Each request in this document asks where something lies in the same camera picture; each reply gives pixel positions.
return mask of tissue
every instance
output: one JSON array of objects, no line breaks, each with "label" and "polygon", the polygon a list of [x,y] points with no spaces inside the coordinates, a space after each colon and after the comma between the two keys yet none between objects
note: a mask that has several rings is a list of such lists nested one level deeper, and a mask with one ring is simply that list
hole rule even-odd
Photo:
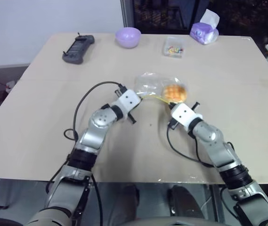
[{"label": "tissue", "polygon": [[203,45],[212,43],[219,35],[218,24],[219,15],[207,9],[200,22],[192,25],[190,36]]}]

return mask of pant leg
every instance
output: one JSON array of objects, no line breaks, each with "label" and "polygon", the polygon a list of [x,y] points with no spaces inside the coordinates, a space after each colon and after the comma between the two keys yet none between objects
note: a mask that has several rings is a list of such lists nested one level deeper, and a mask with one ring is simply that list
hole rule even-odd
[{"label": "pant leg", "polygon": [[186,188],[175,185],[169,191],[168,197],[172,216],[204,218],[195,198]]},{"label": "pant leg", "polygon": [[121,190],[110,215],[108,226],[117,226],[136,219],[137,192],[134,185],[126,186]]}]

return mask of cable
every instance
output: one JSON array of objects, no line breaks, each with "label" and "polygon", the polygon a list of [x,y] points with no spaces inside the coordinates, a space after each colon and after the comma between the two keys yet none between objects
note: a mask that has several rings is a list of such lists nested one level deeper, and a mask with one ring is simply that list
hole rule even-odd
[{"label": "cable", "polygon": [[50,184],[52,183],[53,179],[58,175],[58,173],[60,172],[60,170],[62,169],[62,167],[63,167],[64,165],[66,165],[68,161],[69,161],[69,155],[68,155],[66,161],[63,163],[63,165],[58,169],[58,171],[56,171],[56,173],[53,175],[53,177],[52,177],[52,178],[48,181],[48,183],[46,184],[46,193],[47,193],[47,194],[49,193],[49,186],[50,186]]},{"label": "cable", "polygon": [[67,139],[69,139],[69,140],[74,140],[74,138],[68,137],[68,136],[66,135],[66,132],[68,132],[68,131],[73,131],[73,129],[66,129],[66,130],[64,131],[64,137],[67,138]]},{"label": "cable", "polygon": [[98,200],[100,226],[103,226],[103,212],[102,212],[102,203],[101,203],[100,193],[99,193],[98,186],[97,186],[97,183],[96,183],[96,180],[95,180],[93,174],[91,175],[91,178],[92,178],[92,181],[93,181],[93,184],[94,184],[94,187],[95,187],[97,200]]},{"label": "cable", "polygon": [[81,98],[81,100],[79,101],[78,105],[76,106],[76,109],[75,109],[75,112],[74,112],[74,117],[73,117],[73,138],[74,138],[74,141],[76,142],[78,140],[78,134],[76,133],[76,130],[75,130],[75,124],[76,124],[76,116],[77,116],[77,112],[78,112],[78,109],[79,107],[81,106],[82,102],[84,101],[84,99],[87,97],[87,95],[92,92],[93,89],[95,89],[96,87],[100,86],[100,85],[103,85],[103,84],[116,84],[118,86],[120,86],[121,84],[120,83],[117,83],[115,81],[103,81],[103,82],[100,82],[98,84],[96,84],[95,86],[93,86],[92,88],[90,88],[86,94]]},{"label": "cable", "polygon": [[235,218],[238,220],[238,217],[229,209],[229,207],[226,205],[224,198],[223,198],[223,191],[226,189],[226,187],[223,187],[219,194],[220,194],[220,199],[222,200],[222,203],[224,204],[225,208],[228,210],[228,212]]},{"label": "cable", "polygon": [[207,203],[209,203],[209,201],[212,199],[212,196],[210,196],[205,202],[204,204],[201,206],[201,210],[204,208],[204,206],[206,206]]},{"label": "cable", "polygon": [[176,148],[174,148],[174,146],[171,144],[171,141],[170,141],[169,131],[170,131],[170,128],[167,127],[167,130],[166,130],[166,137],[167,137],[167,141],[168,141],[170,147],[172,148],[172,150],[174,150],[176,153],[178,153],[179,155],[181,155],[181,156],[184,157],[184,158],[187,158],[187,159],[189,159],[189,160],[191,160],[191,161],[195,161],[195,162],[200,163],[199,160],[197,160],[197,159],[193,159],[193,158],[191,158],[191,157],[189,157],[189,156],[187,156],[187,155],[184,155],[184,154],[182,154],[181,152],[179,152]]},{"label": "cable", "polygon": [[227,142],[227,144],[229,144],[229,145],[232,147],[233,151],[235,151],[235,150],[234,150],[234,146],[233,146],[233,144],[232,144],[230,141]]},{"label": "cable", "polygon": [[167,126],[166,137],[167,137],[167,141],[168,141],[170,147],[172,148],[172,150],[174,150],[176,153],[178,153],[178,154],[181,155],[182,157],[187,158],[187,159],[189,159],[189,160],[191,160],[191,161],[195,161],[195,162],[197,162],[197,163],[200,163],[200,164],[202,164],[202,165],[205,166],[205,167],[208,167],[208,168],[213,167],[213,165],[201,161],[201,159],[200,159],[200,157],[199,157],[198,143],[197,143],[197,140],[196,140],[196,139],[195,139],[195,152],[196,152],[196,156],[197,156],[198,159],[191,158],[191,157],[189,157],[189,156],[187,156],[187,155],[184,155],[183,153],[179,152],[179,151],[178,151],[178,150],[171,144],[171,140],[170,140],[170,136],[169,136],[169,130],[170,130],[170,128]]},{"label": "cable", "polygon": [[198,150],[198,141],[196,140],[196,138],[194,138],[194,140],[195,140],[195,153],[196,153],[196,157],[198,158],[199,162],[205,167],[208,167],[208,168],[214,167],[213,165],[211,165],[209,163],[205,163],[200,159],[199,150]]}]

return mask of purple tissue box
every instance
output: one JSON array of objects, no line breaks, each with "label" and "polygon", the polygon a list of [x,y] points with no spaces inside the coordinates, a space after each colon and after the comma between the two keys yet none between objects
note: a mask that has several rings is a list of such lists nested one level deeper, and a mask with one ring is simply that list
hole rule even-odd
[{"label": "purple tissue box", "polygon": [[214,42],[219,35],[219,31],[213,29],[209,24],[195,23],[190,30],[190,36],[197,40],[199,43],[206,45]]}]

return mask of clear plastic bag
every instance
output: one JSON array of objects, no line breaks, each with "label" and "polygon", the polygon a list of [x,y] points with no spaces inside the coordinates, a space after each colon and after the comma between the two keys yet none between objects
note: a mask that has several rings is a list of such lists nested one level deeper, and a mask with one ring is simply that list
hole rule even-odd
[{"label": "clear plastic bag", "polygon": [[150,72],[136,78],[134,90],[141,98],[153,96],[167,103],[184,102],[187,97],[187,88],[178,78],[161,77]]}]

